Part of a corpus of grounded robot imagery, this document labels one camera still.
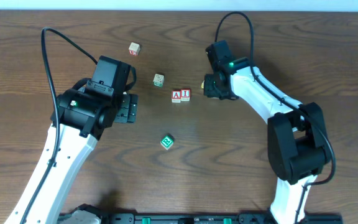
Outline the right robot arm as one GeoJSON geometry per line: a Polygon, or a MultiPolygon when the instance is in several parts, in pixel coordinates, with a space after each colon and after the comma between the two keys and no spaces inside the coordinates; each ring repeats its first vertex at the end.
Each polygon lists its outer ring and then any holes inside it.
{"type": "Polygon", "coordinates": [[[204,78],[209,98],[246,101],[267,124],[268,161],[277,175],[270,213],[277,223],[306,219],[305,203],[327,163],[334,163],[323,112],[316,103],[304,105],[269,82],[248,58],[211,59],[213,73],[204,78]]]}

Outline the red letter A block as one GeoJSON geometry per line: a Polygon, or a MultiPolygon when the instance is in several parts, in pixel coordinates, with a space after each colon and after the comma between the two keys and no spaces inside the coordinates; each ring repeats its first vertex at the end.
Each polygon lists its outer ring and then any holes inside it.
{"type": "Polygon", "coordinates": [[[181,91],[173,90],[171,99],[172,99],[172,103],[180,103],[181,102],[181,91]]]}

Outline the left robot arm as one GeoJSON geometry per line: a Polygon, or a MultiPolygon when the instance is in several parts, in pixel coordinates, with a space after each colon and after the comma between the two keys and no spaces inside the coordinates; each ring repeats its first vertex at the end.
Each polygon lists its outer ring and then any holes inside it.
{"type": "Polygon", "coordinates": [[[80,88],[57,98],[41,157],[6,223],[56,223],[71,186],[103,131],[114,122],[135,121],[138,96],[104,97],[80,88]]]}

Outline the red letter I block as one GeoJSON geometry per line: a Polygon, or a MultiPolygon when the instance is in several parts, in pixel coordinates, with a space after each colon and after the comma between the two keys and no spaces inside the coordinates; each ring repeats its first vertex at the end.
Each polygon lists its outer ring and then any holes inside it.
{"type": "Polygon", "coordinates": [[[190,101],[191,90],[190,89],[181,89],[181,101],[190,101]]]}

